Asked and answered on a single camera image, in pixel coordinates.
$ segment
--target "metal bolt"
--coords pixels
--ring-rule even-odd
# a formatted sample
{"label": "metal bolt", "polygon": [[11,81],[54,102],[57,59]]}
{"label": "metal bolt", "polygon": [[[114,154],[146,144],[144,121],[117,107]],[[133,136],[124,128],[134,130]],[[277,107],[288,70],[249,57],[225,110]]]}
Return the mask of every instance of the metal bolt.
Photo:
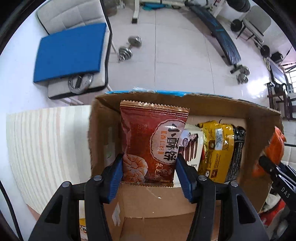
{"label": "metal bolt", "polygon": [[204,176],[204,175],[199,175],[199,176],[198,176],[198,179],[199,179],[200,181],[205,181],[205,180],[207,179],[207,177]]}
{"label": "metal bolt", "polygon": [[62,183],[63,188],[67,188],[69,186],[70,186],[70,182],[68,182],[68,181]]}
{"label": "metal bolt", "polygon": [[238,187],[238,183],[236,181],[231,181],[230,185],[233,186],[234,188]]}
{"label": "metal bolt", "polygon": [[102,180],[103,178],[102,178],[102,176],[101,175],[96,175],[96,176],[94,176],[94,180],[95,181],[100,181],[100,180]]}

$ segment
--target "weight bench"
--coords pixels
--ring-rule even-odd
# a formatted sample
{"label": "weight bench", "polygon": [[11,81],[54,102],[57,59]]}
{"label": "weight bench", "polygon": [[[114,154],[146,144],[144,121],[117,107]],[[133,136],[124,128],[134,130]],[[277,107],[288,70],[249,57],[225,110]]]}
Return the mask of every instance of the weight bench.
{"label": "weight bench", "polygon": [[188,6],[189,9],[192,12],[194,12],[201,19],[201,21],[203,21],[203,23],[210,29],[212,35],[217,39],[218,43],[220,44],[228,63],[230,65],[235,65],[238,62],[240,62],[241,57],[231,37],[228,35],[228,33],[222,27],[222,25],[214,18],[214,16],[209,11],[207,11],[207,9],[200,5],[193,5],[186,1],[185,6]]}

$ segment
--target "tile grout line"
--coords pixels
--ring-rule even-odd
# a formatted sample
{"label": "tile grout line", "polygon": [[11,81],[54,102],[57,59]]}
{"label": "tile grout line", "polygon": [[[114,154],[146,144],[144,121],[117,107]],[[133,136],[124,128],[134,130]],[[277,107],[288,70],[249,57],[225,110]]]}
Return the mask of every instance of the tile grout line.
{"label": "tile grout line", "polygon": [[205,39],[205,36],[203,35],[204,37],[204,41],[205,41],[205,47],[207,48],[207,55],[209,57],[209,62],[210,62],[210,67],[211,67],[211,73],[212,73],[212,81],[213,81],[213,92],[215,94],[215,87],[214,87],[214,76],[213,76],[213,71],[212,71],[212,65],[211,65],[211,59],[210,59],[210,54],[209,54],[209,49],[207,47],[207,42],[206,42],[206,39]]}
{"label": "tile grout line", "polygon": [[155,69],[156,69],[156,10],[155,12],[155,42],[154,42],[154,89],[156,89],[156,83],[155,83]]}

